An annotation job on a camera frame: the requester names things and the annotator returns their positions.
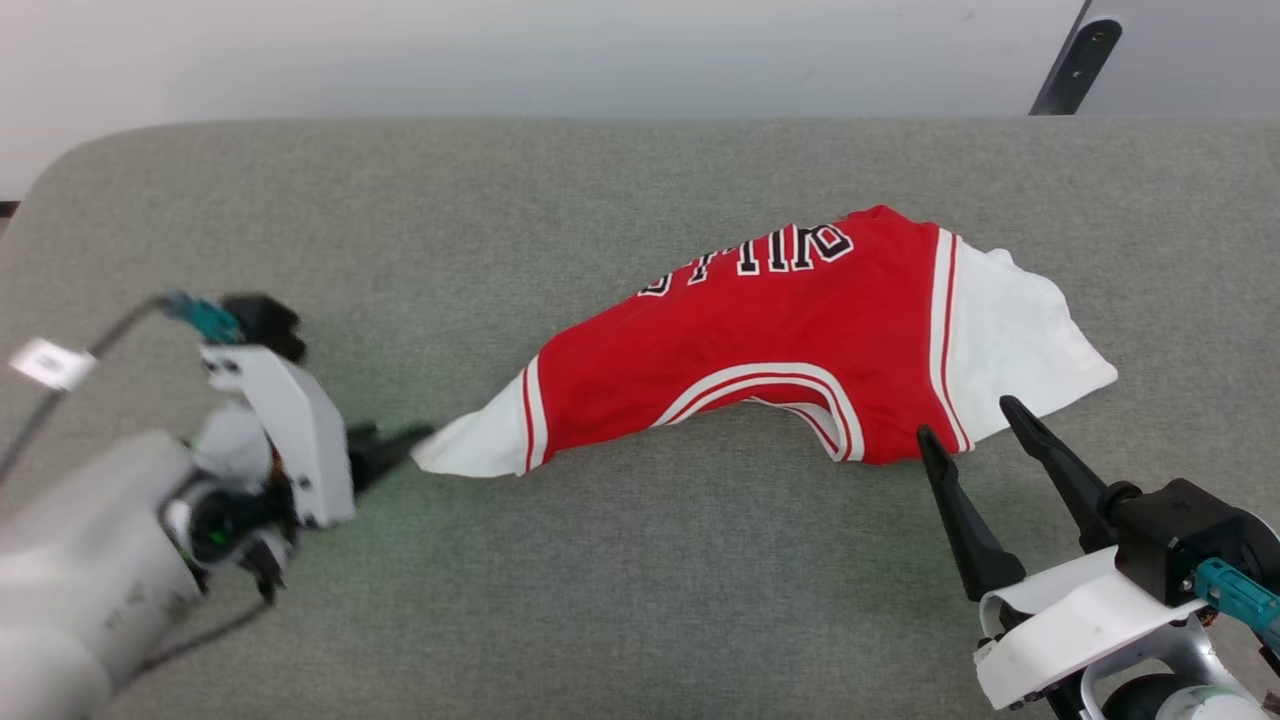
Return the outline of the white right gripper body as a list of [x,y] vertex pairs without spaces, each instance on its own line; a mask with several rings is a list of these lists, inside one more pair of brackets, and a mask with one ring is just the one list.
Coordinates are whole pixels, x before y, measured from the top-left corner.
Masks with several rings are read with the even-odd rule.
[[1196,616],[1204,602],[1169,607],[1124,577],[1115,555],[1101,550],[980,597],[988,643],[974,664],[993,708],[1082,673],[1083,705],[1096,711],[1096,684],[1147,660],[1211,683],[1211,643]]

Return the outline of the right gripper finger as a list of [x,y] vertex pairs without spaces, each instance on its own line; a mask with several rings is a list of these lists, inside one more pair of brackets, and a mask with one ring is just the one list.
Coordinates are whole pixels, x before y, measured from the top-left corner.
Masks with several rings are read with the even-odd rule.
[[928,425],[916,430],[922,462],[965,596],[972,602],[1027,578],[1019,557],[1004,550],[959,482],[951,455]]
[[1018,397],[1005,395],[1000,410],[1024,452],[1044,469],[1079,530],[1079,546],[1093,553],[1117,543],[1117,532],[1100,514],[1107,486]]

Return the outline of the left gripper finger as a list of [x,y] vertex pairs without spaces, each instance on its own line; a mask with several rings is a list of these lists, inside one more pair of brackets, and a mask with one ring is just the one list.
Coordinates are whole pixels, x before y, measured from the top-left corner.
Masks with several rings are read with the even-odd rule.
[[397,437],[383,433],[372,421],[348,425],[346,446],[349,457],[393,457],[401,452]]
[[393,457],[352,457],[352,486],[356,495],[364,495],[387,474],[408,461],[413,448],[431,437],[434,427],[406,427],[393,432],[399,441],[399,454]]

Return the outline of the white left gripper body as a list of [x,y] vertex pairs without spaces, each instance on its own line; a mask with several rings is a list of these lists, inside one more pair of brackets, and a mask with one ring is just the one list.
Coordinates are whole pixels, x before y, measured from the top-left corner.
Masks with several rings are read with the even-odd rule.
[[355,518],[346,427],[326,392],[301,366],[264,346],[205,345],[210,383],[238,393],[291,480],[294,515],[329,528]]

